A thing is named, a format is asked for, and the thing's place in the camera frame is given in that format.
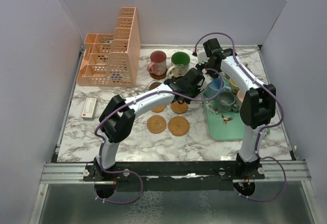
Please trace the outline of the green mug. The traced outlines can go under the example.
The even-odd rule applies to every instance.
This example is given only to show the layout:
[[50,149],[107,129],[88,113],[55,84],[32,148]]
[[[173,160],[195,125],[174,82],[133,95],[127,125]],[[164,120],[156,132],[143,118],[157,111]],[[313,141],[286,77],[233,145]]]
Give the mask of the green mug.
[[171,67],[167,71],[167,77],[180,77],[185,75],[190,66],[190,57],[185,52],[176,52],[171,57]]

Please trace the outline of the light wooden front coaster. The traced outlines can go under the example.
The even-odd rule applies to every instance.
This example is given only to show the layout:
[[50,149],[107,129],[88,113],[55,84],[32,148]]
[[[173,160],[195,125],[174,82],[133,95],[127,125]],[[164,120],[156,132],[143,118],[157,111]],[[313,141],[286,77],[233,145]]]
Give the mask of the light wooden front coaster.
[[171,103],[171,109],[176,114],[185,113],[188,110],[188,104],[183,102],[180,104],[178,101]]

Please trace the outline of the light wooden coaster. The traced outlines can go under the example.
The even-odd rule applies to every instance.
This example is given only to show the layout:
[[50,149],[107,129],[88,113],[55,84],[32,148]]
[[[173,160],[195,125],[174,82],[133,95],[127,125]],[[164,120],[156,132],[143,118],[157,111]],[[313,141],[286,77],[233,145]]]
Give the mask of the light wooden coaster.
[[183,102],[180,104],[178,101],[171,103],[171,109],[176,114],[185,113],[188,110],[188,104]]
[[155,113],[159,113],[159,112],[162,112],[165,108],[166,108],[166,105],[161,105],[161,106],[158,106],[158,107],[152,109],[151,111],[155,112]]

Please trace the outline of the dark brown wooden coaster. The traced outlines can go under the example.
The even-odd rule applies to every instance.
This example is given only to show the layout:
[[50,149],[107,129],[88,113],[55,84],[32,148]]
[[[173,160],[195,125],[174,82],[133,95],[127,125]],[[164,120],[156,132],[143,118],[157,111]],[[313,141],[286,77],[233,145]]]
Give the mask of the dark brown wooden coaster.
[[162,83],[161,82],[154,82],[149,86],[149,91],[156,89],[159,87]]

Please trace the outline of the red pink mug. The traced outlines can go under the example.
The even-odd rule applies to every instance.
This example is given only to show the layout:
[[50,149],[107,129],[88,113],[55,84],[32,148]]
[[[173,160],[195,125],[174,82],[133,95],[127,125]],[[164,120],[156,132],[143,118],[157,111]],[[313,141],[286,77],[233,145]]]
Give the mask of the red pink mug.
[[150,55],[150,63],[147,70],[150,74],[162,76],[166,73],[167,69],[167,56],[163,51],[154,51]]

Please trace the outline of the woven rattan coaster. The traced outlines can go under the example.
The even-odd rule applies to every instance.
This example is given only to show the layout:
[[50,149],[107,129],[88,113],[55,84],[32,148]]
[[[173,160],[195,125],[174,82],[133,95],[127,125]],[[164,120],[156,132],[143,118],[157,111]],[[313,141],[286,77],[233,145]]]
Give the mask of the woven rattan coaster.
[[168,129],[174,136],[183,136],[190,129],[190,123],[182,116],[175,116],[168,122]]
[[166,127],[166,120],[160,115],[153,115],[147,120],[147,128],[153,134],[163,132]]

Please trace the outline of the peach mesh file organizer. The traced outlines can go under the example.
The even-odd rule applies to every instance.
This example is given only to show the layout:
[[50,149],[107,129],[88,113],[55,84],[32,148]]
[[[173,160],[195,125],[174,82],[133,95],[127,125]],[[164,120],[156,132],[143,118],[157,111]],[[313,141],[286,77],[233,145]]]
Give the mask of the peach mesh file organizer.
[[112,34],[88,33],[79,86],[135,87],[141,39],[136,7],[120,8]]

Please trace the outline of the brown ringed wooden coaster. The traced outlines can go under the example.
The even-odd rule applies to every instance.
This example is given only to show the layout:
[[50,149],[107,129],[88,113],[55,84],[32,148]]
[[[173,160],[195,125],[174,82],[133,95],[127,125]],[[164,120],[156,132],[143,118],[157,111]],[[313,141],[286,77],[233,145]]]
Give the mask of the brown ringed wooden coaster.
[[164,79],[166,76],[167,76],[167,71],[168,71],[168,69],[166,68],[166,71],[164,72],[164,74],[162,74],[162,75],[156,75],[156,74],[154,74],[154,73],[149,73],[149,75],[153,78],[153,79],[156,79],[156,80],[162,80],[162,79]]

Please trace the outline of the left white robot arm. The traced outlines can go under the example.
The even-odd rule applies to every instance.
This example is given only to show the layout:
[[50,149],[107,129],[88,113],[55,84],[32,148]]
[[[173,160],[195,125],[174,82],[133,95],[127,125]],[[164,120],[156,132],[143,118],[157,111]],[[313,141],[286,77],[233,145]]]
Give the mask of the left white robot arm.
[[119,143],[130,135],[136,118],[176,101],[189,104],[212,80],[205,70],[191,68],[184,76],[166,79],[143,94],[128,98],[114,96],[102,112],[95,129],[95,135],[103,140],[95,158],[97,177],[103,181],[111,178]]

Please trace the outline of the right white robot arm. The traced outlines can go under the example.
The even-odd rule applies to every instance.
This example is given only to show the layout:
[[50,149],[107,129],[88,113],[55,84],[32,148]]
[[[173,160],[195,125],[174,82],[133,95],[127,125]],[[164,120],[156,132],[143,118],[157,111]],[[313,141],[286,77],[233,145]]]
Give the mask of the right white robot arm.
[[204,51],[200,53],[194,47],[193,56],[198,58],[197,67],[224,72],[244,94],[240,117],[245,124],[245,131],[236,158],[235,174],[245,179],[260,166],[262,133],[269,128],[270,121],[275,116],[276,88],[272,84],[264,84],[248,71],[236,56],[234,44],[232,48],[222,49],[219,41],[214,38],[206,41],[203,47]]

